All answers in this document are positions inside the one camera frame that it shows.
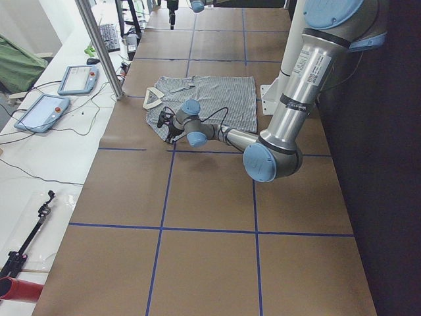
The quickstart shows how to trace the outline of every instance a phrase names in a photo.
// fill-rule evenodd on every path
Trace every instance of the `keyboard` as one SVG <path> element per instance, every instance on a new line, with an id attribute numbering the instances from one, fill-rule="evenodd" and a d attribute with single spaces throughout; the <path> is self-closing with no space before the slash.
<path id="1" fill-rule="evenodd" d="M 107 51 L 120 50 L 120 38 L 118 37 L 114 24 L 103 24 L 99 26 L 99 33 L 103 38 Z"/>

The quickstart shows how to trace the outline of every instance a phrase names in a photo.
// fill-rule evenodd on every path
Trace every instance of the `dark brown wall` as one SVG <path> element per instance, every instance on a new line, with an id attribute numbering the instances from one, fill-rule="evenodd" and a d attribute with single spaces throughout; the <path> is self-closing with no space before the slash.
<path id="1" fill-rule="evenodd" d="M 386 44 L 320 96 L 378 316 L 421 315 L 420 14 L 419 0 L 391 1 Z M 332 76 L 346 78 L 358 59 L 341 60 Z"/>

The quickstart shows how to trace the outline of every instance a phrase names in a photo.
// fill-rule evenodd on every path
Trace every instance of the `red cylinder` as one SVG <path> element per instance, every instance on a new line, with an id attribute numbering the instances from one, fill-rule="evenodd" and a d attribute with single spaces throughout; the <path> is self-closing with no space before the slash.
<path id="1" fill-rule="evenodd" d="M 44 285 L 17 278 L 0 278 L 0 300 L 36 303 Z"/>

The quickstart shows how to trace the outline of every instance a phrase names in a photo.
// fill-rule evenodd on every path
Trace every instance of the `white desk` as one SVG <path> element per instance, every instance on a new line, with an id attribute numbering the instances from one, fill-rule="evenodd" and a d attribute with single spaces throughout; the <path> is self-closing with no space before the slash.
<path id="1" fill-rule="evenodd" d="M 93 8 L 93 12 L 96 17 L 102 16 L 102 23 L 111 20 L 115 21 L 116 15 L 114 14 L 113 4 L 98 5 Z M 50 81 L 61 80 L 66 67 L 69 65 L 84 65 L 88 58 L 84 53 L 84 49 L 89 43 L 89 36 L 84 25 L 81 24 L 67 39 L 35 86 Z M 120 45 L 121 51 L 110 54 L 115 69 L 123 61 L 121 56 L 127 57 L 125 47 L 122 43 Z M 99 77 L 94 91 L 88 96 L 70 97 L 72 104 L 68 111 L 86 102 L 107 81 L 101 63 L 97 64 L 97 66 L 99 67 Z M 40 90 L 43 93 L 57 95 L 58 87 L 59 85 L 55 84 L 42 87 Z M 40 93 L 36 90 L 30 92 L 19 109 L 27 109 L 39 95 Z M 4 151 L 0 158 L 12 165 L 19 166 L 32 175 L 40 176 L 44 179 L 83 184 L 97 152 L 99 140 L 103 135 L 114 107 L 115 98 L 112 95 L 111 87 L 107 84 L 94 101 L 98 104 L 100 111 L 87 136 L 79 136 L 73 131 L 59 132 L 50 130 L 46 134 L 35 134 L 19 142 L 0 145 L 0 148 Z M 97 110 L 98 108 L 89 102 L 82 108 L 63 116 L 53 128 L 73 128 L 79 133 L 84 134 L 88 131 Z M 15 120 L 11 119 L 0 133 L 0 144 L 18 140 L 29 135 L 27 132 L 22 132 L 1 136 L 17 131 L 13 127 L 14 122 Z M 24 266 L 25 269 L 29 267 L 30 269 L 43 272 L 22 272 L 18 276 L 18 278 L 23 280 L 41 284 L 47 279 L 49 266 L 52 264 L 54 253 L 58 250 L 82 186 L 44 182 L 30 178 L 22 171 L 7 166 L 0 161 L 0 250 L 4 247 L 7 248 L 7 246 L 11 246 L 13 250 L 19 249 L 27 235 L 29 235 L 32 227 L 36 224 L 38 219 L 37 210 L 47 200 L 45 197 L 49 190 L 56 193 L 56 199 L 50 204 L 52 212 L 45 225 L 41 228 L 41 232 L 28 248 L 28 264 Z M 29 221 L 29 227 L 27 227 L 28 225 L 22 226 L 20 219 L 23 219 L 23 222 L 28 219 L 22 218 L 22 214 L 33 215 L 33 222 L 31 223 Z M 15 232 L 13 232 L 15 227 L 19 228 L 17 233 L 22 239 L 21 241 L 16 240 L 16 245 L 13 243 L 11 245 L 10 242 L 6 245 L 7 240 L 12 235 L 16 236 L 14 234 Z M 43 262 L 43 264 L 40 264 L 43 261 L 42 258 L 37 258 L 31 254 L 42 253 L 44 249 L 48 249 L 52 256 L 47 258 L 47 261 Z M 3 266 L 6 262 L 8 258 L 7 254 L 8 252 L 5 250 L 0 253 L 0 266 Z M 0 314 L 2 316 L 31 315 L 34 307 L 35 304 L 32 303 L 2 301 L 0 303 Z"/>

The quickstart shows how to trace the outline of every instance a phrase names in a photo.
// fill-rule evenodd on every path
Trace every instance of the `white and blue device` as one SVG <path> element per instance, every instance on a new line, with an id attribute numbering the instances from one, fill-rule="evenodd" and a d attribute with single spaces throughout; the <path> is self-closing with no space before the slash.
<path id="1" fill-rule="evenodd" d="M 95 65 L 68 66 L 61 81 L 59 95 L 86 95 L 94 89 L 98 78 Z"/>
<path id="2" fill-rule="evenodd" d="M 45 133 L 60 119 L 69 104 L 70 99 L 68 97 L 43 94 L 14 124 L 14 127 L 34 133 Z"/>

